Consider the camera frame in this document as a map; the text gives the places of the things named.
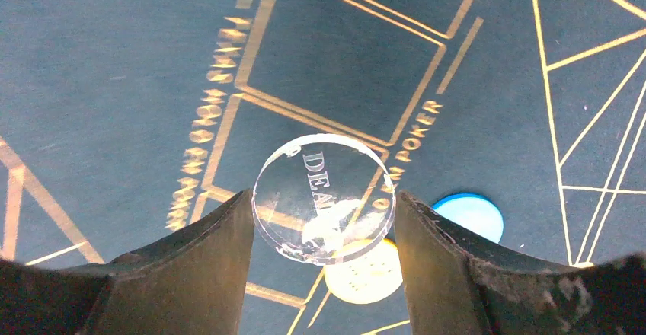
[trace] blue poker chip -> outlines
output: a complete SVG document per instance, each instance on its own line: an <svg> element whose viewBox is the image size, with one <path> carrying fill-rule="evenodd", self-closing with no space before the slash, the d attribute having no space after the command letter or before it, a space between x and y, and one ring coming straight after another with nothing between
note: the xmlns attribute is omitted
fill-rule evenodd
<svg viewBox="0 0 646 335"><path fill-rule="evenodd" d="M495 243L503 236L503 216L492 202L472 193L453 194L433 205L445 219Z"/></svg>

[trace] light blue disc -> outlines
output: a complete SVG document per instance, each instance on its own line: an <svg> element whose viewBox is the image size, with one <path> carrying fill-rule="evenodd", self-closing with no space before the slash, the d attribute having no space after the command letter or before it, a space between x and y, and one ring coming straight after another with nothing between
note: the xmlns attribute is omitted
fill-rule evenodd
<svg viewBox="0 0 646 335"><path fill-rule="evenodd" d="M453 194L435 203L433 209L445 219L495 243L499 243L503 236L503 216L483 196L472 193Z"/></svg>

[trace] pale yellow disc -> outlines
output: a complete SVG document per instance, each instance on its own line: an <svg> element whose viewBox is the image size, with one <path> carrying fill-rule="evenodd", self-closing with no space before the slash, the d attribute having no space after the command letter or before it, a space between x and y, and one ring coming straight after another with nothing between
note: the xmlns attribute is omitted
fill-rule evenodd
<svg viewBox="0 0 646 335"><path fill-rule="evenodd" d="M369 243L369 240L355 241L340 251L356 251L357 247ZM355 260L326 266L323 273L330 292L355 305L381 301L394 293L403 281L397 247L387 239Z"/></svg>
<svg viewBox="0 0 646 335"><path fill-rule="evenodd" d="M572 264L572 266L575 268L589 268L591 266L594 266L594 264L589 261L583 261L581 263Z"/></svg>

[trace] playing surface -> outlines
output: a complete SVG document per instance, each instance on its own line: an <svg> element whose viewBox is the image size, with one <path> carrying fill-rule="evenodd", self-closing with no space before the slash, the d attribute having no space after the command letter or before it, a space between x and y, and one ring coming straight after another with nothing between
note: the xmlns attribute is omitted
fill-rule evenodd
<svg viewBox="0 0 646 335"><path fill-rule="evenodd" d="M0 0L0 18L9 259L112 260L317 132L429 204L486 196L514 250L646 248L646 0ZM401 286L342 301L259 235L247 294L243 334L410 332Z"/></svg>

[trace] transparent disc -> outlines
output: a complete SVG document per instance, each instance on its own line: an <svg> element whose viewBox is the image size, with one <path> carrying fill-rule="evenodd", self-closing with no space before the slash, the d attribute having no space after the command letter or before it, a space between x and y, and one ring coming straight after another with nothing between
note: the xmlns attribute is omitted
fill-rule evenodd
<svg viewBox="0 0 646 335"><path fill-rule="evenodd" d="M258 231L280 254L329 265L360 257L386 236L395 190L369 147L317 134L287 142L265 161L252 205Z"/></svg>

